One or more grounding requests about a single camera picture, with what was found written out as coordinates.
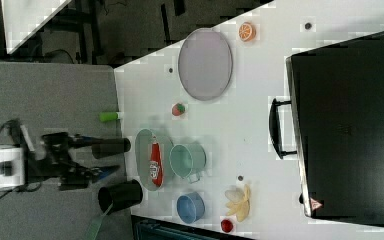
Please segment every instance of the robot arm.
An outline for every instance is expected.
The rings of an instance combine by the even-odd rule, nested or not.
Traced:
[[[24,125],[18,119],[13,119],[4,124],[14,145],[11,150],[21,152],[22,159],[13,159],[0,163],[6,171],[6,178],[11,175],[14,166],[22,166],[24,181],[19,185],[28,185],[30,183],[42,182],[49,178],[58,177],[60,179],[59,190],[71,190],[87,188],[89,183],[96,182],[103,176],[115,172],[119,166],[110,166],[103,168],[86,168],[74,162],[69,154],[70,148],[81,148],[87,146],[99,145],[107,140],[85,137],[81,135],[70,136],[66,132],[53,133],[42,136],[42,146],[45,148],[46,156],[42,160],[37,160],[34,146]],[[128,148],[130,142],[125,139]]]
[[[34,158],[34,151],[29,150],[17,120],[6,122],[1,126],[0,133],[2,130],[8,130],[14,144],[0,145],[0,191],[25,186],[25,159]]]

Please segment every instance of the gray floor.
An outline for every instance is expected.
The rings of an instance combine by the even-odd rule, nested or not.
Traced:
[[[258,0],[185,0],[185,13],[175,16],[173,0],[105,0],[108,13],[96,2],[100,39],[104,55],[98,64],[125,64],[168,45],[161,5],[167,9],[171,41],[179,41],[200,27],[212,27],[239,14],[261,6]],[[85,25],[88,61],[92,63],[92,36]],[[77,35],[45,31],[43,53],[65,49],[74,59],[79,51]]]
[[[101,123],[98,117],[101,111],[117,109],[114,74],[108,66],[0,63],[0,125],[20,118],[38,159],[44,157],[40,136],[46,133],[120,136],[116,122]],[[0,144],[10,143],[2,134]],[[0,200],[0,240],[83,239],[91,220],[102,214],[97,200],[100,187],[125,181],[124,157],[96,160],[90,148],[73,153],[85,167],[117,164],[122,168],[87,189],[58,191],[58,179],[49,179],[37,192],[8,194]],[[129,210],[105,219],[100,239],[116,236],[133,238]]]

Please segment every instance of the peeled banana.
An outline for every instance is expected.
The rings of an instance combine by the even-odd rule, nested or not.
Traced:
[[[245,184],[243,193],[238,190],[236,190],[236,193],[233,193],[232,190],[225,192],[226,197],[230,200],[230,202],[226,203],[226,207],[229,208],[229,212],[227,212],[226,215],[231,216],[236,214],[238,222],[242,222],[249,215],[250,190],[248,184]]]

